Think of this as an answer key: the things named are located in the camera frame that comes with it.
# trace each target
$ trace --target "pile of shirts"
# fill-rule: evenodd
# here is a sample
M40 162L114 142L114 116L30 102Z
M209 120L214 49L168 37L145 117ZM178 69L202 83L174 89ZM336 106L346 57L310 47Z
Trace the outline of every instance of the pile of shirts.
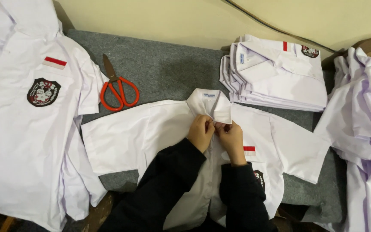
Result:
M314 112L327 105L320 52L304 45L240 37L221 60L220 82L231 102Z
M158 151L187 136L198 114L225 124L234 120L241 126L245 157L263 186L270 218L283 198L284 172L317 183L329 148L327 141L274 114L230 103L219 90L204 89L195 89L186 101L143 104L82 125L94 172L103 175L138 170L141 179ZM217 136L212 137L204 155L207 160L196 182L168 214L164 230L199 226L208 212L225 226L226 206L220 200L219 186L221 165L230 159Z
M335 87L314 131L348 166L348 216L332 230L371 232L371 58L350 48L335 65Z
M61 231L103 198L79 127L105 81L51 0L0 1L1 214Z

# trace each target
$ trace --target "scissors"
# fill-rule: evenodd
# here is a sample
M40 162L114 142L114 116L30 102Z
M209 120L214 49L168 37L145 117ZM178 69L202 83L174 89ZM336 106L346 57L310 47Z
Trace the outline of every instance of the scissors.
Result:
M121 77L116 76L116 72L114 71L113 65L111 64L110 60L105 54L103 54L103 62L104 62L104 67L106 68L107 76L108 78L110 78L108 82L104 83L103 88L101 89L100 99L101 99L101 103L103 104L103 106L106 109L111 110L111 111L120 111L124 106L132 107L135 104L137 104L138 99L140 98L140 93L138 92L138 88L132 82L123 78L122 76ZM120 89L121 97L120 95L118 95L118 93L116 92L116 89L113 87L113 82L118 83L118 88ZM135 90L136 97L132 103L127 103L127 101L125 100L124 90L122 89L122 82L127 83ZM107 88L110 88L111 91L114 93L114 96L120 102L120 107L113 108L107 105L106 101L104 100L104 94L106 93Z

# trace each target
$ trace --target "hand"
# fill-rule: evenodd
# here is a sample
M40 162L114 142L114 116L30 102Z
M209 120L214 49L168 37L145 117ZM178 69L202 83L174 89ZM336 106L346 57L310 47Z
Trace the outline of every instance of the hand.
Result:
M209 147L214 131L213 119L208 115L199 114L191 124L187 138L201 153L204 153Z
M230 124L216 123L216 134L221 145L230 157L231 166L244 166L247 164L243 148L243 130L234 121Z

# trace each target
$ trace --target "person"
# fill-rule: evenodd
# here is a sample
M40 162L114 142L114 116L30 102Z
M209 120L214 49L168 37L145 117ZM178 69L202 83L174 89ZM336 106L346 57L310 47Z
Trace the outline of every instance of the person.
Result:
M198 231L277 232L264 206L266 198L243 150L243 131L231 125L215 123L207 115L198 115L187 138L161 150L148 166L137 189L114 208L99 232L163 231L166 216L197 179L213 134L230 157L222 166L220 198L227 206L226 228L209 215Z

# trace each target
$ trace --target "cream wall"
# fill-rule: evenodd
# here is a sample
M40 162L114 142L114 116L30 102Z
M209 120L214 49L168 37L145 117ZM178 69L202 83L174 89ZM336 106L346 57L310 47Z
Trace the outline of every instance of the cream wall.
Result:
M217 50L244 34L307 45L264 27L223 0L57 1L65 29ZM269 24L332 49L348 48L371 37L371 0L234 1ZM323 58L329 55L322 50Z

